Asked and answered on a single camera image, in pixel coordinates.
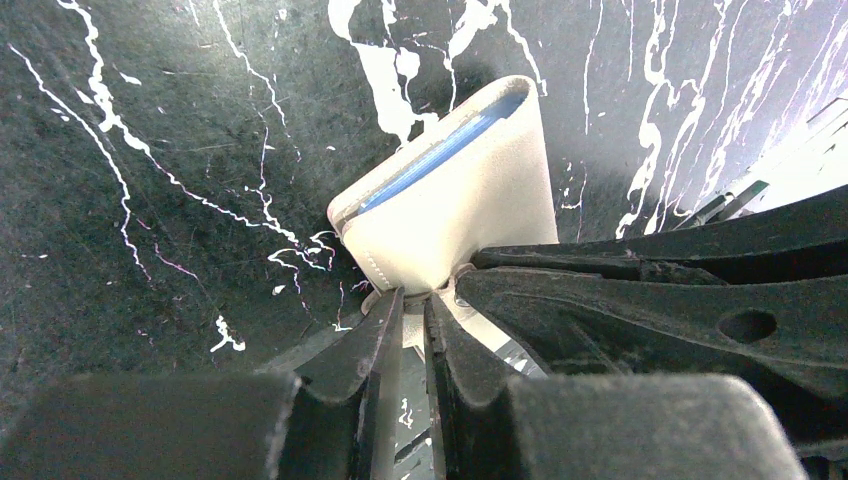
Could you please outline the silver metal card holder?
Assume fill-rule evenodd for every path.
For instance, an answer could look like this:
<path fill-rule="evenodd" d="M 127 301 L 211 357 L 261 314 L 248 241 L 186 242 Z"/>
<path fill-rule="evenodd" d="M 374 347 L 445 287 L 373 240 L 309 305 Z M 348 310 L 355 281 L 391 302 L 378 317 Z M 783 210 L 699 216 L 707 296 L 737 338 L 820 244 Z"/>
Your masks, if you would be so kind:
<path fill-rule="evenodd" d="M 536 84 L 511 75 L 483 87 L 339 193 L 327 216 L 376 294 L 405 290 L 405 347 L 423 349 L 434 294 L 500 352 L 509 336 L 456 283 L 485 248 L 558 240 Z"/>

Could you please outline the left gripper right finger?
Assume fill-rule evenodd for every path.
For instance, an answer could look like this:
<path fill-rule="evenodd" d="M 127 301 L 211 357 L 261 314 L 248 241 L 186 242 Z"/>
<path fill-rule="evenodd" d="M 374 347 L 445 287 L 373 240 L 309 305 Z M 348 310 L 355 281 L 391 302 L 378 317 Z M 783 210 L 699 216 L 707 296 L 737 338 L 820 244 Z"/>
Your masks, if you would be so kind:
<path fill-rule="evenodd" d="M 424 306 L 439 479 L 803 479 L 773 410 L 727 375 L 531 378 Z"/>

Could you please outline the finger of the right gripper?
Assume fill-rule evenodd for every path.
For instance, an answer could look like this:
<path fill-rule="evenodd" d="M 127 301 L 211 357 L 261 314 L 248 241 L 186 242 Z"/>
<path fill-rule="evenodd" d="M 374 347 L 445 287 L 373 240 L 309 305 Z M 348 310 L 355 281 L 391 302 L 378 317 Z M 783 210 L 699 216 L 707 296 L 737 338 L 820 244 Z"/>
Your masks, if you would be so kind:
<path fill-rule="evenodd" d="M 750 216 L 650 236 L 588 243 L 489 247 L 478 269 L 524 267 L 636 280 L 640 268 L 698 268 L 729 284 L 799 281 L 847 272 L 847 189 Z"/>
<path fill-rule="evenodd" d="M 457 292 L 548 374 L 736 376 L 801 456 L 847 454 L 845 276 L 684 285 L 495 268 Z"/>

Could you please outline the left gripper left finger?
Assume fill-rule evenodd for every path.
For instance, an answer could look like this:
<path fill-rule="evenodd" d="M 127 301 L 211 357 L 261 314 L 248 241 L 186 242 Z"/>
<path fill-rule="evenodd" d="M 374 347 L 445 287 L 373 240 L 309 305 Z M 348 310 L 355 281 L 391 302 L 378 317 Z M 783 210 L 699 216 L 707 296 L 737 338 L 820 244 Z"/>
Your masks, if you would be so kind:
<path fill-rule="evenodd" d="M 404 292 L 293 371 L 81 375 L 1 445 L 5 479 L 387 479 Z"/>

